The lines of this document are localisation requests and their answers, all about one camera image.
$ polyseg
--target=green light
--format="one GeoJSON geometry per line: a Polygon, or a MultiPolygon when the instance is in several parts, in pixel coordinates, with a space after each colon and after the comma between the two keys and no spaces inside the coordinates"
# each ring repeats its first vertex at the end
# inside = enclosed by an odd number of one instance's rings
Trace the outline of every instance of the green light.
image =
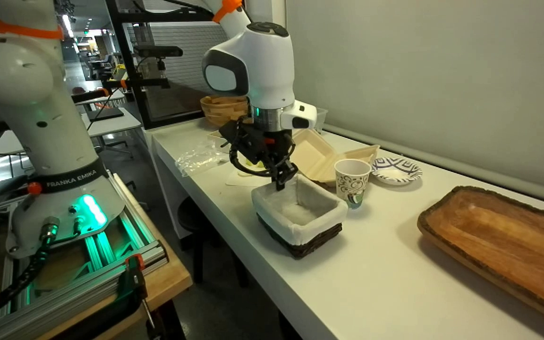
{"type": "Polygon", "coordinates": [[[83,216],[83,223],[85,223],[87,231],[102,229],[108,221],[102,208],[98,206],[98,202],[91,195],[79,197],[76,210],[78,210],[78,214],[83,216]]]}

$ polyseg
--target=cable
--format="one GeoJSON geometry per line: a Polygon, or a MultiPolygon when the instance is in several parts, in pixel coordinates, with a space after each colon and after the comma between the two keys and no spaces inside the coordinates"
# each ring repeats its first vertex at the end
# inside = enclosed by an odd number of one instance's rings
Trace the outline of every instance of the cable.
{"type": "Polygon", "coordinates": [[[30,257],[28,267],[17,276],[6,291],[0,293],[0,308],[6,306],[13,297],[17,297],[45,267],[49,250],[59,236],[59,221],[45,221],[40,240],[40,250],[30,257]]]}
{"type": "MultiPolygon", "coordinates": [[[[146,10],[138,0],[132,0],[132,2],[134,2],[134,6],[136,6],[142,14],[153,14],[153,12],[146,10]]],[[[178,6],[183,6],[183,8],[189,8],[189,10],[197,10],[197,12],[208,12],[208,10],[200,8],[200,6],[187,4],[187,2],[180,2],[180,0],[166,0],[166,2],[178,4],[178,6]]]]}
{"type": "MultiPolygon", "coordinates": [[[[138,65],[136,65],[136,72],[140,70],[140,66],[147,61],[149,57],[142,59],[138,65]]],[[[95,125],[95,121],[98,121],[98,117],[102,116],[102,112],[106,110],[106,106],[110,104],[110,100],[113,99],[113,95],[119,91],[121,87],[117,87],[112,95],[108,95],[104,106],[96,112],[96,116],[93,119],[89,119],[89,125],[87,125],[87,131],[95,125]]]]}
{"type": "Polygon", "coordinates": [[[96,116],[93,119],[89,119],[87,131],[95,125],[95,121],[98,121],[98,117],[102,116],[102,112],[106,110],[106,106],[110,104],[110,100],[113,99],[113,95],[119,91],[121,87],[117,87],[112,95],[108,95],[108,99],[104,100],[104,106],[96,112],[96,116]]]}
{"type": "Polygon", "coordinates": [[[253,23],[253,17],[249,15],[246,2],[242,2],[242,12],[248,15],[249,23],[253,23]]]}

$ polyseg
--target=plate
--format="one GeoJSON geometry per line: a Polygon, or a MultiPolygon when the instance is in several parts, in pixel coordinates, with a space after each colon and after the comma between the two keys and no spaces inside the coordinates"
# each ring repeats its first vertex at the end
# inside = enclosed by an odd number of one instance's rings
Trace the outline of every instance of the plate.
{"type": "Polygon", "coordinates": [[[410,185],[421,176],[419,168],[406,159],[376,159],[372,176],[387,185],[410,185]]]}

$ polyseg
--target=wall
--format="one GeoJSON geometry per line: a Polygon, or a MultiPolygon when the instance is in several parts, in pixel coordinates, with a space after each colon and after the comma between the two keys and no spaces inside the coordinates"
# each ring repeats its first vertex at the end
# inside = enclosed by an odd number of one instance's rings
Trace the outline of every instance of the wall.
{"type": "Polygon", "coordinates": [[[331,125],[544,197],[544,0],[287,0],[287,27],[331,125]]]}

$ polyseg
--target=wooden cutting board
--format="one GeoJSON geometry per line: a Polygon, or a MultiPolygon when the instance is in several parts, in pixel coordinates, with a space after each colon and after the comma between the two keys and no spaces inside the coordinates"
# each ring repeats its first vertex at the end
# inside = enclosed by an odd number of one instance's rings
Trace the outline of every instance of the wooden cutting board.
{"type": "Polygon", "coordinates": [[[448,255],[544,314],[544,212],[476,187],[457,187],[419,216],[448,255]]]}

